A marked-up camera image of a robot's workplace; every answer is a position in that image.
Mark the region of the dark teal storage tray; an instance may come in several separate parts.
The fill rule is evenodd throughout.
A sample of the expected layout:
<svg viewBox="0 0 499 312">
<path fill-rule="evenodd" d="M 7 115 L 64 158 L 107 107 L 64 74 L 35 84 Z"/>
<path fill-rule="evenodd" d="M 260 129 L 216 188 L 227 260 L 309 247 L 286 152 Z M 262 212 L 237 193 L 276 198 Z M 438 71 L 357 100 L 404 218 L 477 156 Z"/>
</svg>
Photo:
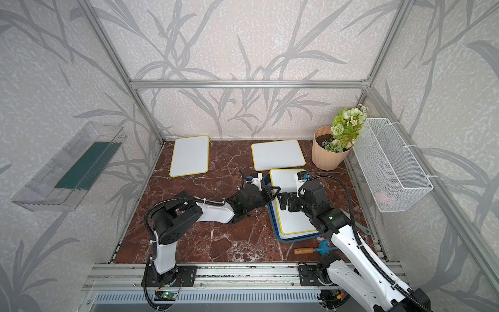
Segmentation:
<svg viewBox="0 0 499 312">
<path fill-rule="evenodd" d="M 263 184 L 281 188 L 284 192 L 296 193 L 297 173 L 304 169 L 271 169 L 263 178 Z M 282 210 L 278 199 L 268 204 L 270 221 L 276 238 L 282 243 L 296 243 L 320 236 L 320 233 L 309 222 L 309 218 L 301 211 Z"/>
</svg>

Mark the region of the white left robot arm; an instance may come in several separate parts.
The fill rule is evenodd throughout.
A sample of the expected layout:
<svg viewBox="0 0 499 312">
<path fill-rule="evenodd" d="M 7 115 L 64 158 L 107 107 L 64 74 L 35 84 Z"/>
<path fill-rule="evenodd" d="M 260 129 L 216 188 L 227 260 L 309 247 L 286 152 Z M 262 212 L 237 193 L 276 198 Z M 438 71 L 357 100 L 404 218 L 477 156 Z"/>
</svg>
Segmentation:
<svg viewBox="0 0 499 312">
<path fill-rule="evenodd" d="M 173 274 L 180 238 L 197 222 L 236 224 L 249 212 L 274 201 L 280 187 L 265 185 L 259 172 L 242 176 L 238 191 L 220 202 L 182 191 L 171 199 L 152 205 L 143 217 L 143 225 L 151 237 L 153 253 L 149 256 L 156 274 Z"/>
</svg>

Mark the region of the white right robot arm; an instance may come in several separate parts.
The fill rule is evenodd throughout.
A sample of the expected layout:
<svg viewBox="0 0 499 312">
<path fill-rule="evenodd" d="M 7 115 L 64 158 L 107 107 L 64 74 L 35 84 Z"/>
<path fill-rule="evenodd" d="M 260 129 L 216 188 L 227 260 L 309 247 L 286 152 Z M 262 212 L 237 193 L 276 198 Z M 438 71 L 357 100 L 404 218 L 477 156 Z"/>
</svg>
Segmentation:
<svg viewBox="0 0 499 312">
<path fill-rule="evenodd" d="M 413 290 L 380 260 L 359 236 L 350 191 L 341 179 L 327 174 L 345 191 L 349 213 L 331 207 L 322 175 L 311 176 L 305 170 L 295 175 L 295 194 L 283 193 L 280 199 L 301 211 L 315 229 L 325 235 L 334 247 L 351 262 L 330 252 L 316 264 L 318 282 L 337 285 L 367 311 L 430 311 L 431 302 L 422 289 Z"/>
</svg>

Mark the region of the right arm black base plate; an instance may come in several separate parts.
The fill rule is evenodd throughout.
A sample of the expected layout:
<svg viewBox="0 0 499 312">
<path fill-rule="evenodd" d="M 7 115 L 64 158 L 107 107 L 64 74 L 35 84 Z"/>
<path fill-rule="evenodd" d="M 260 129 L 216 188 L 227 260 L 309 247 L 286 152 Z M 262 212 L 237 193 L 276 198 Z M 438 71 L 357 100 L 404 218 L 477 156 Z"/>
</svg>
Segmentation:
<svg viewBox="0 0 499 312">
<path fill-rule="evenodd" d="M 297 264 L 301 286 L 331 286 L 333 282 L 327 275 L 326 269 L 307 263 Z"/>
</svg>

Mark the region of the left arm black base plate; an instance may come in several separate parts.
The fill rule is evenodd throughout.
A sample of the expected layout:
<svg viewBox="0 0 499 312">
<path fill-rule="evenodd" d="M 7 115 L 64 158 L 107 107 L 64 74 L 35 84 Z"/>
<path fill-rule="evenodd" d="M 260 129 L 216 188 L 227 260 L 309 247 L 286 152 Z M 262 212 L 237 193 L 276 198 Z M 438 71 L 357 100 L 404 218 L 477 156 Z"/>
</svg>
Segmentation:
<svg viewBox="0 0 499 312">
<path fill-rule="evenodd" d="M 180 265 L 159 274 L 154 265 L 149 265 L 144 271 L 141 282 L 143 287 L 192 287 L 196 279 L 197 266 Z"/>
</svg>

